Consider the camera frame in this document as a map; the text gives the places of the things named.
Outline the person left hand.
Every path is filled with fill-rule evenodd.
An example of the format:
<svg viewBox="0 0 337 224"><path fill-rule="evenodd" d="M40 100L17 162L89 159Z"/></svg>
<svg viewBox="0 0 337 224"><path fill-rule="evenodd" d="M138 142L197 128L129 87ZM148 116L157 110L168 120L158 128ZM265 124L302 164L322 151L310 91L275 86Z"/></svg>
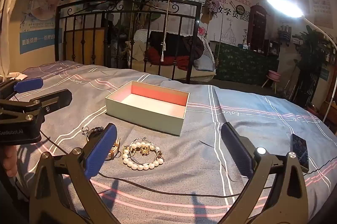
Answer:
<svg viewBox="0 0 337 224"><path fill-rule="evenodd" d="M17 147L1 146L1 165L9 178L17 175Z"/></svg>

